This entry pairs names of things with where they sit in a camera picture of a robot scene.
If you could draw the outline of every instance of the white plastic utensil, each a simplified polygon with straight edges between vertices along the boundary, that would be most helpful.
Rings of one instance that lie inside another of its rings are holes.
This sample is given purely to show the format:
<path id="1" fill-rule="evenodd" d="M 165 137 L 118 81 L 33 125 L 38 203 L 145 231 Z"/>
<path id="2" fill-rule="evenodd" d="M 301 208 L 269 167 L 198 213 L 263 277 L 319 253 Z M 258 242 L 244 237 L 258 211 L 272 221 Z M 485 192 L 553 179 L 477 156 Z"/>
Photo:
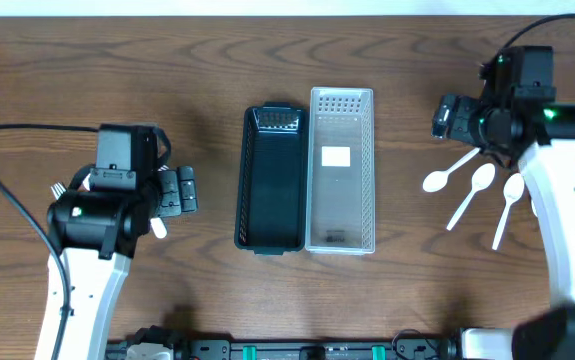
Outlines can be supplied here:
<path id="1" fill-rule="evenodd" d="M 503 232 L 505 231 L 507 217 L 509 216 L 509 208 L 523 196 L 523 191 L 525 191 L 525 181 L 522 175 L 516 173 L 510 176 L 503 190 L 505 194 L 505 210 L 503 210 L 503 215 L 500 217 L 496 235 L 494 236 L 494 243 L 491 246 L 492 249 L 498 250 L 500 239 L 503 237 Z"/>
<path id="2" fill-rule="evenodd" d="M 463 156 L 460 160 L 456 161 L 454 165 L 452 165 L 449 169 L 444 171 L 434 171 L 431 174 L 427 175 L 425 181 L 423 181 L 423 190 L 426 192 L 436 192 L 447 185 L 447 179 L 449 178 L 449 174 L 454 172 L 459 167 L 463 166 L 467 161 L 471 160 L 476 154 L 480 152 L 479 148 L 475 148 L 472 151 L 468 152 L 467 155 Z"/>
<path id="3" fill-rule="evenodd" d="M 491 185 L 491 182 L 494 181 L 494 175 L 496 175 L 496 168 L 493 164 L 487 163 L 476 170 L 474 175 L 471 177 L 471 192 L 467 195 L 463 203 L 460 204 L 454 213 L 454 216 L 452 216 L 449 224 L 447 224 L 447 230 L 451 231 L 454 225 L 456 225 L 460 217 L 465 212 L 465 209 L 467 209 L 467 205 L 469 205 L 471 199 L 474 198 L 474 195 L 480 190 L 487 189 L 489 185 Z"/>

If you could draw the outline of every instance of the table surface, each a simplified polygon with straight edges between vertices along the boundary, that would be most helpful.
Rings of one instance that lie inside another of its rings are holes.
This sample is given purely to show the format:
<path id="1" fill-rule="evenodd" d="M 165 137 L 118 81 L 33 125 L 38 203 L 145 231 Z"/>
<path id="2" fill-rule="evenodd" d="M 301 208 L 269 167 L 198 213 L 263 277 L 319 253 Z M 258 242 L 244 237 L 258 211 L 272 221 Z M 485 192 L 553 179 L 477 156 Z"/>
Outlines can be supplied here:
<path id="1" fill-rule="evenodd" d="M 448 92 L 475 95 L 478 64 L 533 18 L 0 19 L 0 123 L 158 123 L 171 165 L 196 171 L 200 211 L 139 240 L 110 337 L 164 325 L 258 338 L 391 338 L 402 328 L 510 327 L 548 308 L 547 266 L 528 197 L 491 250 L 508 173 L 444 228 L 471 161 L 441 192 L 423 178 L 468 149 L 430 136 Z M 521 44 L 555 46 L 560 101 L 575 101 L 575 22 Z M 307 106 L 314 86 L 375 95 L 376 253 L 255 256 L 234 246 L 243 113 Z M 96 139 L 0 132 L 0 177 L 41 220 L 49 185 L 93 162 Z M 33 356 L 47 290 L 45 246 L 0 195 L 0 358 Z"/>

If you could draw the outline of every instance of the white spoon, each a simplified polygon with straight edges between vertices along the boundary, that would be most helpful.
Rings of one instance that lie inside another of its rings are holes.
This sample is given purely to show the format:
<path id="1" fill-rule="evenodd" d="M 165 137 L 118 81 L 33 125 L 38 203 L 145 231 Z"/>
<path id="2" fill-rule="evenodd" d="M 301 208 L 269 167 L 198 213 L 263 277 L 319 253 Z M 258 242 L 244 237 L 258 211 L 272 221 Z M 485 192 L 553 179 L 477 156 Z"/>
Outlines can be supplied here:
<path id="1" fill-rule="evenodd" d="M 494 243 L 491 246 L 492 249 L 498 250 L 500 239 L 503 237 L 503 231 L 505 231 L 507 217 L 509 217 L 509 208 L 518 201 L 521 196 L 523 196 L 523 191 L 525 191 L 525 181 L 523 180 L 522 175 L 516 173 L 510 176 L 505 183 L 505 189 L 503 190 L 503 193 L 505 194 L 505 210 L 503 210 L 503 215 L 500 217 L 500 222 L 496 229 L 496 235 L 494 236 Z"/>
<path id="2" fill-rule="evenodd" d="M 471 177 L 471 192 L 465 198 L 462 204 L 458 207 L 454 216 L 452 216 L 449 224 L 447 225 L 447 230 L 451 231 L 451 229 L 456 225 L 460 217 L 467 209 L 467 205 L 471 199 L 474 198 L 474 195 L 479 192 L 480 190 L 487 189 L 491 182 L 494 181 L 494 175 L 496 175 L 496 168 L 493 164 L 485 164 L 476 170 L 474 176 Z"/>
<path id="3" fill-rule="evenodd" d="M 467 161 L 471 160 L 476 154 L 480 152 L 480 149 L 475 148 L 474 150 L 467 153 L 467 155 L 463 156 L 460 160 L 456 161 L 454 165 L 452 165 L 449 169 L 444 171 L 434 171 L 431 174 L 427 175 L 425 181 L 423 181 L 423 190 L 426 192 L 436 192 L 447 185 L 447 178 L 449 178 L 449 174 L 454 172 L 454 170 L 458 169 L 459 167 L 463 166 Z"/>

